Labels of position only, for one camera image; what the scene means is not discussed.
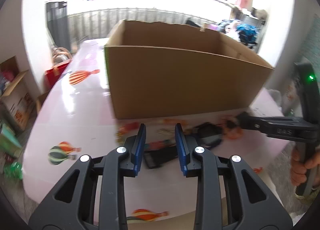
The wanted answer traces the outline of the person's right hand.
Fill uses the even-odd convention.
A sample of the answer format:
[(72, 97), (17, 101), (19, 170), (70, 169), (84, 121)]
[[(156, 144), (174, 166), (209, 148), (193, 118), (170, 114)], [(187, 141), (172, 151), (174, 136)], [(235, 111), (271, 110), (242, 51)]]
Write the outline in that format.
[(309, 169), (317, 169), (317, 174), (313, 181), (312, 187), (314, 189), (319, 187), (319, 149), (317, 152), (305, 163), (300, 162), (300, 155), (297, 149), (294, 147), (291, 152), (291, 169), (290, 180), (293, 186), (297, 187), (305, 183), (307, 180), (306, 172)]

